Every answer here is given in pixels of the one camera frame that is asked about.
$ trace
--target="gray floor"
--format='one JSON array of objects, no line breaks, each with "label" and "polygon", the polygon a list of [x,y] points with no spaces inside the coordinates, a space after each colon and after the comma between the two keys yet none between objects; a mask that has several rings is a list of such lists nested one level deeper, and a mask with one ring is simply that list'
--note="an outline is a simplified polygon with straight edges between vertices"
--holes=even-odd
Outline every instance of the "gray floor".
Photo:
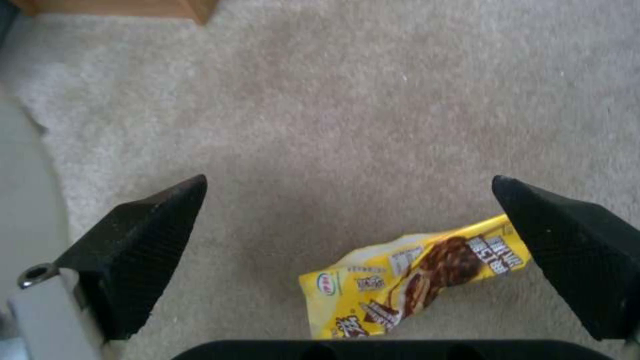
[{"label": "gray floor", "polygon": [[[507,174],[640,226],[636,0],[222,0],[183,20],[21,17],[0,80],[49,128],[72,234],[193,174],[209,193],[125,350],[306,338],[299,274],[500,212]],[[589,339],[537,267],[387,338]]]}]

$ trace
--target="wooden furniture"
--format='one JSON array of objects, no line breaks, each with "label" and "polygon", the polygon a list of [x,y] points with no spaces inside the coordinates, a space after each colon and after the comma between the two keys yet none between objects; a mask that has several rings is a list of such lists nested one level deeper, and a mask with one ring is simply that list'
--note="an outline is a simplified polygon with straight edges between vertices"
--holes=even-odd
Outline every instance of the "wooden furniture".
[{"label": "wooden furniture", "polygon": [[132,15],[187,17],[204,25],[217,0],[11,0],[26,15],[38,13],[86,13],[93,15]]}]

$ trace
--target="chocolate image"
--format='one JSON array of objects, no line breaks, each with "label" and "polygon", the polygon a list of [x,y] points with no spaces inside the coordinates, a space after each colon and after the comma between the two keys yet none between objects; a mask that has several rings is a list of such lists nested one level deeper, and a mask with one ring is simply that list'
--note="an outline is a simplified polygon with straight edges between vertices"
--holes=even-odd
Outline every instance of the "chocolate image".
[{"label": "chocolate image", "polygon": [[482,264],[462,236],[436,244],[417,268],[408,270],[402,282],[406,284],[403,317],[427,307],[442,288],[471,281],[480,272]]}]

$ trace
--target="ice cream wrapper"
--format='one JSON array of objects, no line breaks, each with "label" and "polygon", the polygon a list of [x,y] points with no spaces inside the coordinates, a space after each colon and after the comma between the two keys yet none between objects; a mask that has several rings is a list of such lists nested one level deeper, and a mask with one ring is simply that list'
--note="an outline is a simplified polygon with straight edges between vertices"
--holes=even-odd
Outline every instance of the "ice cream wrapper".
[{"label": "ice cream wrapper", "polygon": [[434,234],[357,249],[300,276],[314,339],[385,334],[445,288],[521,269],[531,254],[500,215]]}]

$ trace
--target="beige carpet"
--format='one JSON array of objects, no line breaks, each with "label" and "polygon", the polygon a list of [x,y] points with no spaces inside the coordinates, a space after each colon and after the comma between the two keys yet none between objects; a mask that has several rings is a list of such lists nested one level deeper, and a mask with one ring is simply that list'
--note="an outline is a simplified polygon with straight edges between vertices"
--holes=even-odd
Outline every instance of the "beige carpet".
[{"label": "beige carpet", "polygon": [[[72,234],[197,173],[191,242],[127,359],[306,338],[297,276],[500,212],[494,174],[640,227],[636,0],[222,0],[186,20],[21,17],[0,80],[49,128]],[[597,343],[534,265],[387,339]]]}]

